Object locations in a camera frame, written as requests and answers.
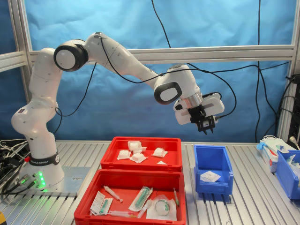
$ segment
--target green led light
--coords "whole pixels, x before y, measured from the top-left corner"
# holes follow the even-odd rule
[[[38,174],[39,174],[39,178],[41,179],[42,185],[46,186],[42,172],[39,171]]]

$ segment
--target aluminum frame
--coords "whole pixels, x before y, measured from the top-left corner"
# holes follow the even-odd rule
[[[17,52],[0,55],[0,72],[21,68],[22,81],[27,102],[31,99],[28,86],[32,65],[38,51],[32,50],[30,32],[24,0],[8,0]],[[130,49],[143,64],[186,63],[186,62],[232,62],[232,61],[290,61],[288,77],[300,72],[299,31],[300,0],[297,0],[291,45],[246,45],[220,47]],[[287,95],[295,96],[296,85],[292,84]],[[283,107],[293,110],[293,98],[286,98]],[[291,115],[281,113],[278,136],[287,141]]]

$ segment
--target blue fabric backdrop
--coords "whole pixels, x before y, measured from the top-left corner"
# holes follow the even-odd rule
[[[15,39],[10,21],[8,1],[0,1],[0,54],[15,52]],[[23,138],[11,126],[12,115],[26,104],[19,68],[0,73],[0,140]]]
[[[172,47],[257,44],[257,0],[154,2]],[[291,43],[295,2],[262,1],[262,45]],[[168,47],[151,0],[28,0],[26,9],[34,50],[56,48],[70,39],[85,40],[95,31],[104,32],[130,49]],[[253,63],[257,62],[195,65],[216,71]],[[283,62],[261,62],[261,68],[280,63]],[[171,64],[146,66],[160,73]],[[87,65],[79,71],[63,73],[57,97],[63,114],[69,114],[77,107],[91,71],[92,65]],[[230,112],[234,98],[228,86],[212,75],[193,73],[203,93],[221,92],[225,113]],[[286,73],[287,65],[263,71],[269,102],[275,109],[284,90]],[[56,138],[110,140],[117,135],[137,135],[179,137],[183,141],[254,142],[258,118],[255,105],[257,69],[250,67],[219,75],[234,89],[238,104],[233,114],[220,120],[214,134],[198,133],[193,124],[179,125],[173,104],[158,104],[149,86],[129,83],[97,66],[86,99],[74,115],[63,118]],[[262,116],[258,136],[262,137],[275,116],[266,104],[261,80],[258,99]],[[50,131],[56,129],[59,119],[55,116],[48,123]],[[7,135],[13,136],[13,133],[8,132]]]

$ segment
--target red plastic bin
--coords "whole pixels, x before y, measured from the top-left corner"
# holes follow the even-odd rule
[[[143,155],[148,158],[141,163],[130,159],[117,160],[120,150],[128,150],[128,141],[140,141],[143,147],[147,147]],[[163,148],[168,153],[165,157],[152,156],[156,148]],[[115,137],[101,160],[101,167],[103,169],[181,172],[181,140],[163,137]]]
[[[103,193],[106,198],[111,197],[109,193],[105,192],[104,185],[111,188],[123,199],[122,203],[114,199],[109,208],[109,210],[118,211],[130,211],[128,208],[142,186],[153,188],[149,199],[155,198],[157,194],[165,195],[168,199],[174,199],[173,188],[175,188],[180,202],[180,206],[176,207],[177,221],[146,219],[147,212],[140,219],[90,215],[90,207],[98,191]],[[82,197],[74,217],[76,225],[185,225],[186,207],[183,174],[162,171],[98,170]]]

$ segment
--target white card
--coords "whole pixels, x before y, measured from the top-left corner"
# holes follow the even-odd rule
[[[167,163],[164,163],[163,161],[159,161],[157,164],[167,165]]]
[[[100,212],[101,209],[101,205],[104,201],[105,195],[100,193],[98,191],[98,193],[96,194],[96,197],[93,201],[92,206],[90,207],[90,211],[96,216],[99,215],[98,213]]]
[[[200,175],[200,180],[205,182],[216,182],[221,176],[215,174],[212,171],[207,171]]]

